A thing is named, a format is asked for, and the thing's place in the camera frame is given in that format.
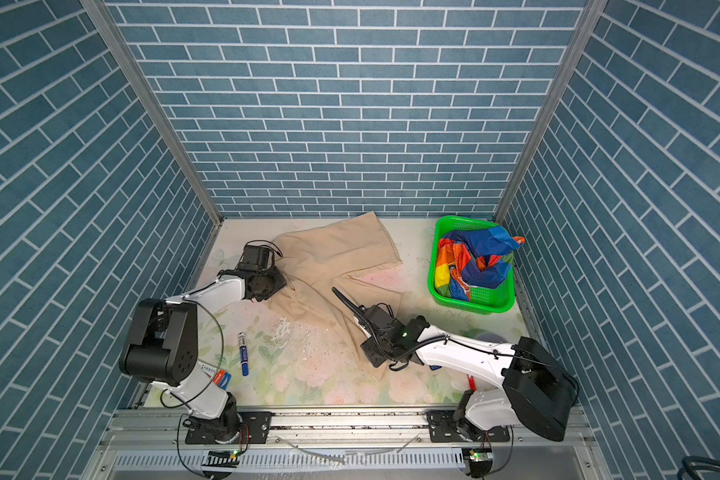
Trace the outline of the beige shorts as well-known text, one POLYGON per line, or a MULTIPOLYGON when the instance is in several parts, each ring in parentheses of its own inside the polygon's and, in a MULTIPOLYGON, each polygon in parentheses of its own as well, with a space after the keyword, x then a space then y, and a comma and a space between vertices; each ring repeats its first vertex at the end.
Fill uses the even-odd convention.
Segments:
POLYGON ((285 276, 286 286, 266 301, 267 307, 296 323, 329 331, 342 346, 344 357, 381 379, 382 371, 370 365, 360 348, 365 340, 363 330, 332 292, 338 288, 356 305, 400 306, 401 292, 360 279, 402 264, 395 242, 375 213, 285 233, 274 243, 283 253, 276 266, 285 276))

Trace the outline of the green plastic basket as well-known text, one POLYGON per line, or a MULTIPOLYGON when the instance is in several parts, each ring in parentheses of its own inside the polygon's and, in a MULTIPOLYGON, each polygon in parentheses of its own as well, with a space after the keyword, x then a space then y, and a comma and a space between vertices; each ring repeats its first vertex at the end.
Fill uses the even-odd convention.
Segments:
POLYGON ((449 215, 435 224, 427 286, 441 306, 488 315, 515 303, 514 254, 525 239, 484 220, 449 215))

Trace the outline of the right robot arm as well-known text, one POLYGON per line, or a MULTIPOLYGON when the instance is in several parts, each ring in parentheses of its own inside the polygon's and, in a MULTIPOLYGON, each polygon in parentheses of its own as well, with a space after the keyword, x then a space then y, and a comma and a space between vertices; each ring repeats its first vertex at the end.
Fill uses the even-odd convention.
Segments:
POLYGON ((361 348, 375 367, 416 363, 489 384, 489 390, 466 393, 460 401, 460 417, 476 429, 522 425, 546 440, 564 439, 579 383, 536 340, 471 339, 446 332, 422 316, 404 324, 379 308, 354 320, 367 337, 361 348))

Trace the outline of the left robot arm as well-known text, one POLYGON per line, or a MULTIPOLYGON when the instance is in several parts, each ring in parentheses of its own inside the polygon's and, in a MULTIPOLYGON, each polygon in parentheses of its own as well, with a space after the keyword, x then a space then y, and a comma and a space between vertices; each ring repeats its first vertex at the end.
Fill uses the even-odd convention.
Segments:
POLYGON ((273 267, 263 273, 222 270, 204 287, 166 299, 147 298, 133 312, 119 368, 147 383, 166 386, 190 419, 229 442, 242 422, 234 396, 219 387, 198 365, 199 317, 211 315, 211 306, 243 300, 262 302, 287 285, 273 267))

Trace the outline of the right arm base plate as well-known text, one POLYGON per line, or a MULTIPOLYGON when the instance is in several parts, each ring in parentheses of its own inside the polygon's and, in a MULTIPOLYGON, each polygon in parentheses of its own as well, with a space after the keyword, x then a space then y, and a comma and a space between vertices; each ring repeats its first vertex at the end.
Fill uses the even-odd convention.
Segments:
POLYGON ((481 430, 470 423, 461 411, 455 409, 427 410, 424 413, 429 428, 430 441, 433 443, 508 442, 509 429, 504 426, 481 430))

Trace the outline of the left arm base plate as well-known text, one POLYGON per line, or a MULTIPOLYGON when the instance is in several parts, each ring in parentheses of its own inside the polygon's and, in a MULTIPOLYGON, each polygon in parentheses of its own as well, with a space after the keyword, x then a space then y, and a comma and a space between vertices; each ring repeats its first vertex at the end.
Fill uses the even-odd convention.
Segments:
POLYGON ((223 414, 213 420, 186 417, 185 442, 189 445, 265 444, 269 435, 272 413, 268 411, 223 414))

